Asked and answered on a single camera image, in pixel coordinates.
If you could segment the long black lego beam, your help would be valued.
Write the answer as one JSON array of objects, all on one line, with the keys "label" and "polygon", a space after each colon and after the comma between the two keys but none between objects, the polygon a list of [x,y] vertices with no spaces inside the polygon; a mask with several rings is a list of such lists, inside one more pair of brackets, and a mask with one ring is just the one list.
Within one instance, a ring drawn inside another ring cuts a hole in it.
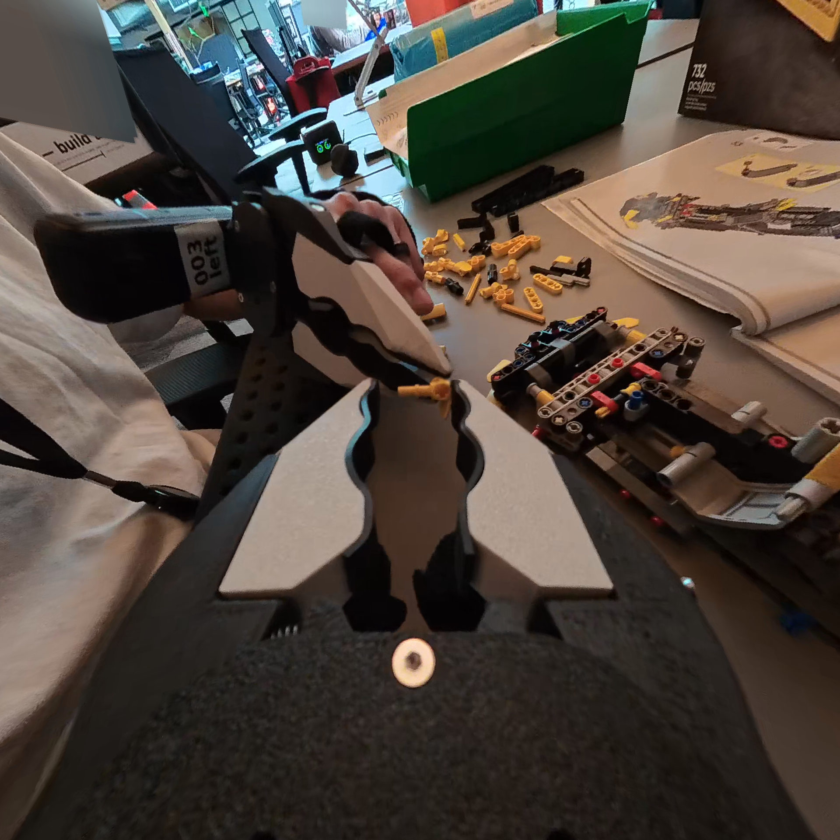
[{"label": "long black lego beam", "polygon": [[582,184],[584,179],[584,171],[575,167],[560,173],[554,173],[551,177],[544,178],[540,182],[533,182],[517,189],[515,192],[508,192],[496,200],[489,213],[494,217],[513,214],[523,207],[576,187]]},{"label": "long black lego beam", "polygon": [[475,214],[488,214],[510,198],[521,197],[550,184],[555,177],[551,164],[541,164],[494,190],[474,199],[470,205]]}]

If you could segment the green plastic bin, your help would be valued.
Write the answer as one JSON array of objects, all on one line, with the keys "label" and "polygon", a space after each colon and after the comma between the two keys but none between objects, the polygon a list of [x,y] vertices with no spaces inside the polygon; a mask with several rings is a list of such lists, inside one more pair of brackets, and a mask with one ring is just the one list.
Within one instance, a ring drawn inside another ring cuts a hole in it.
[{"label": "green plastic bin", "polygon": [[387,150],[394,166],[435,203],[620,125],[649,7],[625,2],[544,14],[555,18],[562,39],[411,107],[408,158]]}]

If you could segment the flat white paper bag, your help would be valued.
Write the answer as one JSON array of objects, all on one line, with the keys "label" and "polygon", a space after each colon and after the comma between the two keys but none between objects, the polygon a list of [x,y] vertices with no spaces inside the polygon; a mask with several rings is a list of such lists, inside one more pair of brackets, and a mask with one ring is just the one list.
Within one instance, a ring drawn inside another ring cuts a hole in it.
[{"label": "flat white paper bag", "polygon": [[407,117],[411,107],[435,100],[452,89],[463,88],[546,49],[562,39],[556,28],[554,17],[537,17],[384,89],[383,97],[366,107],[379,142],[389,152],[407,160]]}]

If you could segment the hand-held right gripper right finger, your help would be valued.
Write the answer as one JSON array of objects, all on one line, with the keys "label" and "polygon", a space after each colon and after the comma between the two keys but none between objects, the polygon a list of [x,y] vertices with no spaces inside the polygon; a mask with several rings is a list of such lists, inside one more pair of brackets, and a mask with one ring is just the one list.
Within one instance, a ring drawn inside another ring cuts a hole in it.
[{"label": "hand-held right gripper right finger", "polygon": [[552,453],[465,381],[453,381],[458,561],[485,599],[592,599],[613,582]]}]

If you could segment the person's left hand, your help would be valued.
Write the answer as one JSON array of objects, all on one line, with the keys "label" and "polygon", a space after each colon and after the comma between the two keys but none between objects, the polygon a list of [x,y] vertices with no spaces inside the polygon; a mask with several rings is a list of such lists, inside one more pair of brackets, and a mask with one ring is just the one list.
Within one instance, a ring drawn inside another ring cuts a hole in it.
[{"label": "person's left hand", "polygon": [[414,233],[403,214],[393,205],[367,193],[335,192],[323,198],[336,223],[352,214],[371,219],[386,234],[365,233],[357,247],[380,268],[394,288],[419,316],[432,311],[434,303],[424,285],[424,264]]}]

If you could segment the black device with green display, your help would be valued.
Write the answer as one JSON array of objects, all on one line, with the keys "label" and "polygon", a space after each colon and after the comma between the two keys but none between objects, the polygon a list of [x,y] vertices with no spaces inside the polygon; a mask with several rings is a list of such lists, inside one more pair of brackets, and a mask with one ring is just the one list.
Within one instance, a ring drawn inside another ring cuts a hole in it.
[{"label": "black device with green display", "polygon": [[329,164],[334,149],[343,142],[337,123],[333,120],[322,121],[301,132],[304,150],[316,165]]}]

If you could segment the black mesh chair seat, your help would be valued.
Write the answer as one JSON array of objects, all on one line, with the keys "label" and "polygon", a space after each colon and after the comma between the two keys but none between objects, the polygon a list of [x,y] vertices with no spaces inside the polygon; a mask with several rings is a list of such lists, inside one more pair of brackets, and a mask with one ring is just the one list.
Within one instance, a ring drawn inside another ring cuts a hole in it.
[{"label": "black mesh chair seat", "polygon": [[168,360],[145,373],[172,415],[234,393],[245,359],[246,342],[214,343]]}]

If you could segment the black office chair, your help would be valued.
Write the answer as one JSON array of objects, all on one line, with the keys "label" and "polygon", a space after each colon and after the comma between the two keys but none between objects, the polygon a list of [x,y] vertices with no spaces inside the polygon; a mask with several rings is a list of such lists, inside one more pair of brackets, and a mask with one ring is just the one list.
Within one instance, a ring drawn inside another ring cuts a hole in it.
[{"label": "black office chair", "polygon": [[310,109],[284,121],[270,139],[285,143],[260,156],[223,115],[209,85],[191,80],[167,49],[118,49],[113,56],[144,138],[194,172],[213,203],[230,204],[244,189],[275,186],[277,170],[286,161],[294,164],[303,195],[312,194],[300,137],[303,129],[326,119],[327,109]]}]

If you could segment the lego instruction booklet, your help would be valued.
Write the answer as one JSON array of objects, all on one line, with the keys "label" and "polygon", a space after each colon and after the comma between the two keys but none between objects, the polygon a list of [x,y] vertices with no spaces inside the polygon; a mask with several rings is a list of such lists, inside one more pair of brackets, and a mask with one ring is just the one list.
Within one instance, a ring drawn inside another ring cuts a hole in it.
[{"label": "lego instruction booklet", "polygon": [[711,133],[543,204],[838,404],[838,141]]}]

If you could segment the silver laptop stand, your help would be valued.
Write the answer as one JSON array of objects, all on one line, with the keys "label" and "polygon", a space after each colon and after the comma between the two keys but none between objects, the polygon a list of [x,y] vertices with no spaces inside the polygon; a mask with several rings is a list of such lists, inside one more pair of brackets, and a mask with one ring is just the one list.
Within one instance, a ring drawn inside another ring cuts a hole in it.
[{"label": "silver laptop stand", "polygon": [[362,108],[365,105],[365,102],[367,101],[367,99],[365,98],[367,96],[365,94],[365,91],[369,86],[369,82],[371,81],[371,75],[375,68],[375,63],[380,58],[383,50],[388,50],[386,40],[387,36],[390,34],[390,31],[390,26],[387,24],[387,22],[385,22],[383,30],[378,31],[374,37],[371,50],[364,61],[359,78],[353,90],[353,103],[357,110],[362,110]]}]

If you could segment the small yellow lego connector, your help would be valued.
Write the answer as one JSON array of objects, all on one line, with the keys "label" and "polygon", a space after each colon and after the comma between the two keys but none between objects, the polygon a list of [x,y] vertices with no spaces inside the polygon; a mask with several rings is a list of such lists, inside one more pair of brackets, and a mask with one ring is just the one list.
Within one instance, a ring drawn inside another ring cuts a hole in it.
[{"label": "small yellow lego connector", "polygon": [[449,379],[435,377],[425,385],[400,385],[397,394],[402,397],[415,397],[428,400],[437,405],[442,418],[447,418],[452,406],[452,383]]}]

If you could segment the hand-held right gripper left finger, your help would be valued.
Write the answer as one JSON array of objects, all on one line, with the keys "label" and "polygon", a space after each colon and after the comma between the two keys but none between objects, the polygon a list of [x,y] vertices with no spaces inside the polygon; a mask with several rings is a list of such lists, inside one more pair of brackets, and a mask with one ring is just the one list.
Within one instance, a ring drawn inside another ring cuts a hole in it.
[{"label": "hand-held right gripper left finger", "polygon": [[380,385],[364,380],[278,454],[218,593],[349,599],[345,561],[371,536]]}]

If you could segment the white printed sign board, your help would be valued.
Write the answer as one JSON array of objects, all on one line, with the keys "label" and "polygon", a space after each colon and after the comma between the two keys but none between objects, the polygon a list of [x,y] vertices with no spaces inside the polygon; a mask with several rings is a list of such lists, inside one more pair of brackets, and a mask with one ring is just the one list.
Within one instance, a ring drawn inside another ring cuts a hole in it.
[{"label": "white printed sign board", "polygon": [[125,142],[24,122],[6,123],[1,131],[84,185],[142,162],[154,153],[142,132],[133,141]]}]

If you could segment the pile of yellow black lego pieces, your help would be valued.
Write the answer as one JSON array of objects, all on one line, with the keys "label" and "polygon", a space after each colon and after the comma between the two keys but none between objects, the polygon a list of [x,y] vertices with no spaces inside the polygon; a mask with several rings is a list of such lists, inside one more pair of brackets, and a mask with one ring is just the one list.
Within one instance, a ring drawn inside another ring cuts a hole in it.
[{"label": "pile of yellow black lego pieces", "polygon": [[542,298],[558,297],[566,288],[590,286],[592,260],[573,262],[571,257],[560,256],[548,267],[525,266],[523,260],[540,250],[541,244],[537,235],[516,233],[501,241],[482,238],[468,248],[461,234],[440,228],[421,245],[424,278],[467,307],[482,299],[515,318],[543,325]]}]

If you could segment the yellow car lego box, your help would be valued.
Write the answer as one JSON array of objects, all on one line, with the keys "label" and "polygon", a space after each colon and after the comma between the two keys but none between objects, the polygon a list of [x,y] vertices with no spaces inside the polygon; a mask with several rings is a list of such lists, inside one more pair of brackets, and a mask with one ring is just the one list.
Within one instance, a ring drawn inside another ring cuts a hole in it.
[{"label": "yellow car lego box", "polygon": [[678,113],[838,140],[838,2],[704,2]]}]

